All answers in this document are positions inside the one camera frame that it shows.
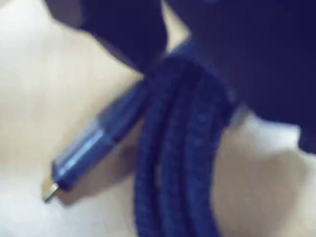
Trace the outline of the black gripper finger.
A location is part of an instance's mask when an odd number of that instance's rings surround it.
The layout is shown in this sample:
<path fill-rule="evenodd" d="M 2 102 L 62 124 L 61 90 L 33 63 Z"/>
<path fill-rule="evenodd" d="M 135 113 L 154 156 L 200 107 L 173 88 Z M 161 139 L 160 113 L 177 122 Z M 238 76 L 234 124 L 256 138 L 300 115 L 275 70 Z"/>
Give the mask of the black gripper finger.
<path fill-rule="evenodd" d="M 315 1 L 191 0 L 189 26 L 249 107 L 299 126 L 299 147 L 314 153 Z"/>
<path fill-rule="evenodd" d="M 145 74 L 164 57 L 160 0 L 48 0 L 57 21 L 94 36 L 116 59 Z"/>

